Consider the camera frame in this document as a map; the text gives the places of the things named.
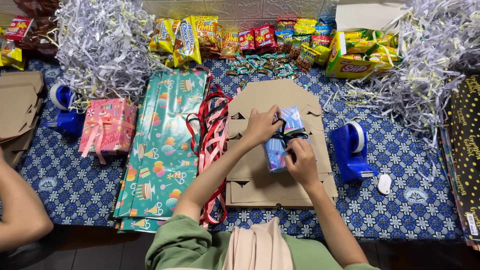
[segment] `green sleeve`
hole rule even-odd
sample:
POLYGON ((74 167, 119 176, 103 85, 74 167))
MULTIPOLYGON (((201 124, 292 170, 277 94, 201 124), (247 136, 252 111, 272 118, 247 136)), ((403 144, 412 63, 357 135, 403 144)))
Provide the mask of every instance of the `green sleeve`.
POLYGON ((148 249, 148 270, 188 267, 212 245, 212 236, 193 219, 176 215, 167 220, 155 234, 148 249))
POLYGON ((345 267, 344 270, 380 270, 380 269, 373 267, 370 264, 359 263, 359 264, 349 265, 345 267))

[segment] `tape roll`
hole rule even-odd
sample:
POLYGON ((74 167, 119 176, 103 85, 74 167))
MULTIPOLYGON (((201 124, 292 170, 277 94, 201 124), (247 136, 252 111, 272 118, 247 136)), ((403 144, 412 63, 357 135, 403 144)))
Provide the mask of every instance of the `tape roll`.
POLYGON ((49 91, 50 99, 52 100, 53 105, 55 105, 55 107, 59 108, 60 110, 68 110, 68 108, 63 106, 62 103, 60 103, 60 101, 57 98, 57 91, 61 86, 62 85, 60 83, 56 83, 50 88, 50 91, 49 91))
POLYGON ((358 152, 361 152, 363 147, 365 146, 365 141, 367 140, 367 138, 365 137, 365 133, 363 131, 363 128, 362 126, 360 126, 359 123, 355 122, 355 121, 350 121, 350 122, 347 122, 345 125, 351 125, 353 126, 353 128, 355 128, 355 131, 357 131, 357 139, 358 139, 358 144, 357 144, 357 148, 355 148, 352 153, 358 153, 358 152))

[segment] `blue tape dispenser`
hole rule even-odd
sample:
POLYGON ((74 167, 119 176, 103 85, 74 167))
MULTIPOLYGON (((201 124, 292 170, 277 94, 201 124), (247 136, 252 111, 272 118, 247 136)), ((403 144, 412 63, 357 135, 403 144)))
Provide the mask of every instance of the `blue tape dispenser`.
POLYGON ((75 94, 67 86, 56 83, 50 88, 49 95, 53 104, 57 107, 57 118, 55 121, 46 122, 45 127, 64 135, 82 136, 85 114, 78 113, 75 109, 69 109, 75 94))
POLYGON ((361 177, 377 176, 367 162, 367 133, 357 122, 350 121, 331 132, 342 183, 360 181, 361 177))

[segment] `table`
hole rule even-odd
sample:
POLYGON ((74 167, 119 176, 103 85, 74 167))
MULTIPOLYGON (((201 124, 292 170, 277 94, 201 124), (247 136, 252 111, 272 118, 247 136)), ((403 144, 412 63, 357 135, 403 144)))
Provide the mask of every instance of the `table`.
MULTIPOLYGON (((270 75, 256 73, 225 76, 229 67, 224 61, 206 60, 204 65, 211 69, 213 83, 221 85, 231 96, 236 94, 235 89, 244 77, 249 81, 271 79, 270 75)), ((30 61, 28 69, 42 71, 47 86, 62 74, 59 66, 35 60, 30 61)), ((318 96, 325 109, 323 123, 328 136, 327 149, 338 187, 336 207, 358 239, 461 239, 463 233, 444 171, 437 170, 432 182, 417 173, 419 170, 430 177, 433 162, 441 168, 438 156, 427 153, 422 135, 405 129, 399 122, 373 117, 368 109, 347 106, 339 98, 325 104, 338 87, 347 86, 342 79, 325 77, 323 70, 312 68, 295 81, 300 86, 308 85, 309 91, 318 96), (367 131, 369 163, 393 179, 392 192, 388 196, 377 192, 376 178, 357 185, 341 184, 329 132, 354 118, 367 131)), ((112 226, 113 223, 106 218, 119 187, 124 160, 110 159, 107 165, 100 165, 93 157, 82 159, 77 141, 69 141, 43 127, 46 121, 55 117, 52 102, 49 99, 45 102, 40 127, 17 169, 37 190, 54 223, 112 226), (55 187, 42 190, 42 182, 52 180, 55 187)), ((282 233, 298 238, 323 238, 313 210, 279 207, 228 208, 227 211, 227 219, 211 226, 211 231, 229 231, 234 225, 248 228, 278 216, 282 233)))

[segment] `blue wrapping paper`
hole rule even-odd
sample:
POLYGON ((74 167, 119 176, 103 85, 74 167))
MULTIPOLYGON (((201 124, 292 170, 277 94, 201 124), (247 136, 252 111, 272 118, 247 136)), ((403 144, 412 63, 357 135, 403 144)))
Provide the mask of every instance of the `blue wrapping paper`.
MULTIPOLYGON (((287 122, 285 126, 284 134, 288 133, 305 133, 303 129, 303 122, 300 117, 300 113, 298 111, 297 106, 281 109, 282 111, 282 118, 287 122)), ((263 144, 265 153, 268 159, 268 170, 270 172, 283 172, 287 170, 287 165, 285 164, 285 156, 287 153, 285 152, 285 142, 280 137, 273 137, 269 139, 266 143, 263 144)))

